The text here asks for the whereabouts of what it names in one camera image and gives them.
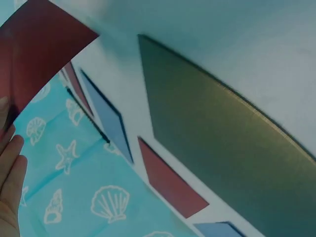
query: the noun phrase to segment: red paper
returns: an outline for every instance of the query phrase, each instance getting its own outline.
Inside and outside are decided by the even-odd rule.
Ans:
[[[80,85],[80,82],[78,80],[78,77],[76,75],[76,72],[74,70],[72,63],[71,62],[67,63],[64,68],[65,68],[65,71],[68,75],[68,78],[69,78],[71,84],[74,87],[75,93],[80,98],[81,102],[85,105],[86,109],[88,109],[89,112],[93,115],[93,112],[92,112],[92,110],[88,104],[88,101],[83,93],[82,87]]]
[[[66,63],[97,37],[50,1],[28,0],[0,27],[0,97],[14,98],[19,114]]]
[[[142,139],[138,138],[150,184],[185,218],[209,205]]]

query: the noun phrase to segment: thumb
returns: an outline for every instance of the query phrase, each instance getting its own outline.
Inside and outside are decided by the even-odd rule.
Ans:
[[[9,111],[9,99],[8,97],[3,97],[0,99],[0,131],[3,129],[6,121],[6,117]]]

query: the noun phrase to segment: shell print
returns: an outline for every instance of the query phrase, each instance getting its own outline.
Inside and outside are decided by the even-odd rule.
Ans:
[[[30,138],[32,146],[40,141],[46,127],[46,122],[42,118],[32,119],[26,127],[26,135]]]
[[[95,192],[92,199],[91,212],[108,219],[108,223],[125,220],[125,211],[129,201],[129,193],[118,186],[103,186]]]
[[[36,103],[44,99],[50,92],[50,83],[47,83],[31,100],[31,103]]]
[[[71,99],[66,100],[66,107],[70,120],[75,126],[78,126],[84,115],[84,112],[82,111],[80,106]]]
[[[103,148],[112,154],[115,154],[117,156],[122,156],[122,153],[119,151],[116,145],[114,145],[112,142],[104,144]]]
[[[174,237],[174,236],[170,234],[169,232],[155,231],[155,232],[152,232],[151,234],[145,235],[144,237]]]
[[[61,189],[58,189],[54,193],[53,198],[50,200],[50,203],[45,210],[44,223],[54,224],[54,223],[61,222],[62,212],[63,212],[62,191]]]

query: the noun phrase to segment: blue paper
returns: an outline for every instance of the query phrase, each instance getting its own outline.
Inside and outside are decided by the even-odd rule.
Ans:
[[[195,227],[205,237],[243,237],[229,223],[201,223],[195,224]]]
[[[96,90],[83,71],[81,71],[81,76],[106,135],[116,144],[122,154],[133,163],[121,114],[104,95],[101,95],[101,93]]]
[[[195,237],[53,78],[15,122],[28,160],[23,237]],[[39,118],[31,126],[31,121]]]

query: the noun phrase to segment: starfish print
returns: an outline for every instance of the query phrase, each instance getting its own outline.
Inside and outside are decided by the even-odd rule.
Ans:
[[[57,170],[64,169],[65,174],[70,174],[71,163],[74,159],[79,157],[75,151],[76,144],[76,140],[72,141],[67,149],[63,148],[60,144],[56,145],[56,149],[61,156],[61,161],[55,167]]]
[[[21,196],[21,201],[20,201],[20,205],[21,206],[26,206],[26,202],[25,202],[25,194],[29,191],[29,186],[26,186],[22,189],[22,196]]]

